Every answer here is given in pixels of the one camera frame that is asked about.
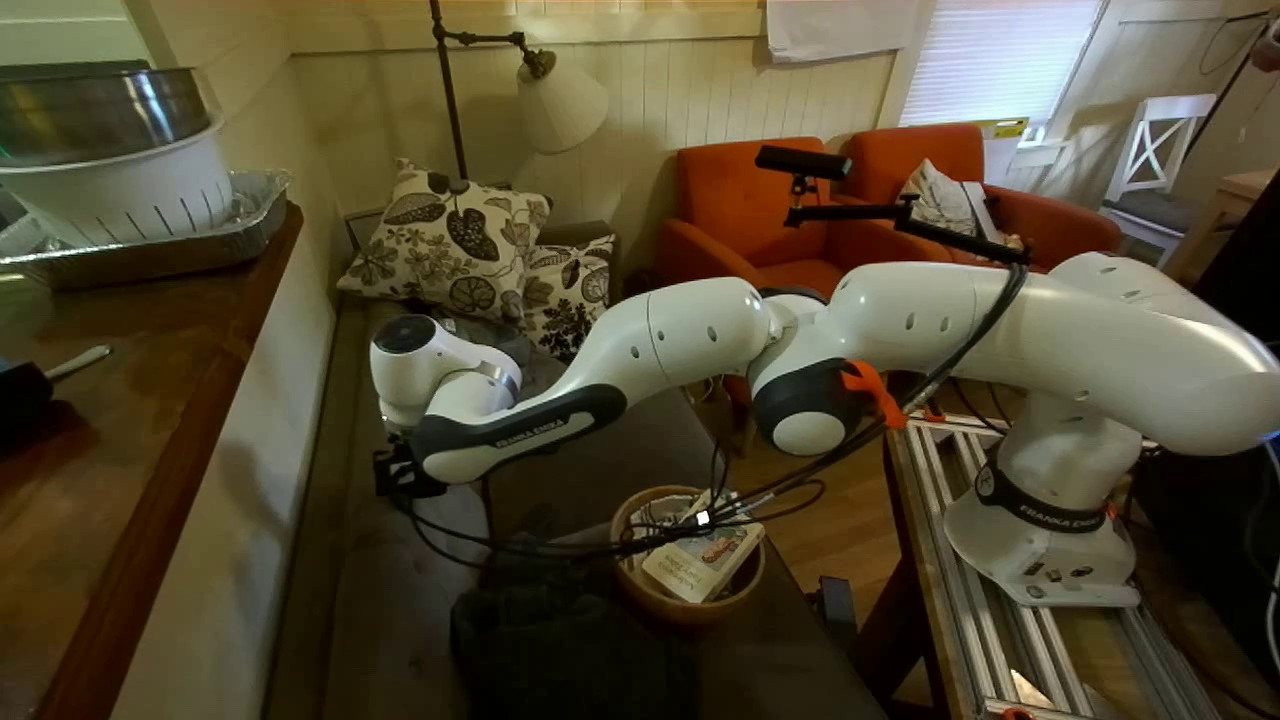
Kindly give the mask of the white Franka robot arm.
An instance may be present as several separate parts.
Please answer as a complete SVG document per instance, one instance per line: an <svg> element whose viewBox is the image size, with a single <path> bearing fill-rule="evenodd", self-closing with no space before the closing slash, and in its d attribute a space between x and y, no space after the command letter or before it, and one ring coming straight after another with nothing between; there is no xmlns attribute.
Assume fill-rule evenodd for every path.
<svg viewBox="0 0 1280 720"><path fill-rule="evenodd" d="M1148 440L1231 456L1280 429L1280 363L1163 273L1078 253L1049 273L884 258L833 294L680 281L612 303L571 363L521 397L521 363L433 314L369 344L380 415L433 482L490 468L711 377L753 387L788 456L833 456L879 370L992 378L1022 393L994 456L949 511L957 557L1019 604L1131 609L1135 552L1108 516Z"/></svg>

